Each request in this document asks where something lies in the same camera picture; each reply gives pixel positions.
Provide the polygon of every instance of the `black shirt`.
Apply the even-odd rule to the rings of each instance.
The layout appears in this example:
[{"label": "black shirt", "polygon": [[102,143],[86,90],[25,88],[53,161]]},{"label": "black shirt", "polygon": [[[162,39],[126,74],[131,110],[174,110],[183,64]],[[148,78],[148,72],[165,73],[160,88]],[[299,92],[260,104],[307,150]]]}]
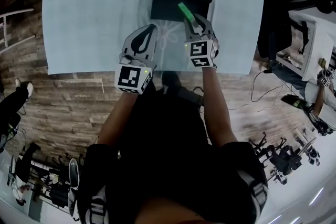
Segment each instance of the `black shirt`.
[{"label": "black shirt", "polygon": [[78,193],[81,221],[90,198],[106,185],[110,223],[134,223],[143,201],[153,196],[208,221],[253,223],[251,192],[238,170],[267,184],[250,144],[208,145],[197,107],[165,95],[141,96],[118,147],[88,148]]}]

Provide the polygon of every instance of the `desk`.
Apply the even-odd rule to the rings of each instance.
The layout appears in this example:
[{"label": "desk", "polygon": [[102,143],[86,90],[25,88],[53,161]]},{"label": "desk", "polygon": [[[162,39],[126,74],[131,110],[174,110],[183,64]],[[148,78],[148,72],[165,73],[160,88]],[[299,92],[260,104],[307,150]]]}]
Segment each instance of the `desk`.
[{"label": "desk", "polygon": [[324,58],[327,61],[327,66],[329,65],[334,42],[325,28],[319,23],[307,20],[299,15],[293,15],[291,18],[300,24],[301,20],[305,20],[309,28],[309,41],[303,54],[303,62],[291,58],[291,60],[301,65],[301,69],[283,60],[278,55],[276,60],[300,75],[303,81],[317,80],[317,74],[322,70],[319,66],[319,59]]},{"label": "desk", "polygon": [[[221,44],[218,72],[248,74],[264,0],[213,0],[208,19]],[[114,71],[124,40],[154,23],[159,70],[200,71],[185,54],[182,23],[150,20],[152,0],[43,0],[48,73]]]}]

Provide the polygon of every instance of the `gray pants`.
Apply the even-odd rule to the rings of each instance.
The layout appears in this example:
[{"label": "gray pants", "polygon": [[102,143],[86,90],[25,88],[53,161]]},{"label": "gray pants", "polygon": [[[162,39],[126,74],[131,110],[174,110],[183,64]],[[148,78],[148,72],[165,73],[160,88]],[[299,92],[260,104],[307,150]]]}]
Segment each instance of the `gray pants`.
[{"label": "gray pants", "polygon": [[302,77],[296,74],[294,71],[290,70],[288,67],[285,67],[278,63],[277,61],[271,61],[269,64],[270,70],[277,75],[284,82],[292,84],[295,89],[297,89],[302,97],[305,99],[305,89],[307,82],[302,81]]}]

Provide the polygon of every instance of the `ceiling light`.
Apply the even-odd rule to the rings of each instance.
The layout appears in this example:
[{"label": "ceiling light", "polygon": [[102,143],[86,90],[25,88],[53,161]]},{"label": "ceiling light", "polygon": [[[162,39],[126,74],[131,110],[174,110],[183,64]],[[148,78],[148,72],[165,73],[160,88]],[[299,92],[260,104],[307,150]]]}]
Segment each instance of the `ceiling light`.
[{"label": "ceiling light", "polygon": [[296,221],[299,220],[300,217],[297,217],[296,219],[294,219],[290,224],[294,224]]},{"label": "ceiling light", "polygon": [[273,219],[269,224],[273,223],[274,221],[276,221],[277,219],[281,218],[281,215],[275,219]]},{"label": "ceiling light", "polygon": [[319,190],[319,192],[316,194],[316,196],[314,197],[314,199],[310,202],[310,204],[309,205],[312,205],[313,204],[313,202],[315,202],[315,200],[317,199],[317,197],[319,197],[319,195],[321,194],[321,192],[323,191],[323,189],[324,189],[324,187],[323,188],[321,188],[320,190]]}]

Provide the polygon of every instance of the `light blue tablecloth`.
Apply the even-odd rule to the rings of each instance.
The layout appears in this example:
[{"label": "light blue tablecloth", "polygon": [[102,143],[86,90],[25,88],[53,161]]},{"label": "light blue tablecloth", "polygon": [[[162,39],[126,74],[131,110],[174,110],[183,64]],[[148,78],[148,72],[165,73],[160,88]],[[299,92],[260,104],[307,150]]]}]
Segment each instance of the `light blue tablecloth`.
[{"label": "light blue tablecloth", "polygon": [[[221,50],[218,72],[249,73],[264,0],[213,0],[208,19]],[[150,20],[152,0],[43,0],[43,32],[49,74],[113,71],[125,38],[157,25],[155,59],[161,70],[195,69],[185,55],[182,23]]]}]

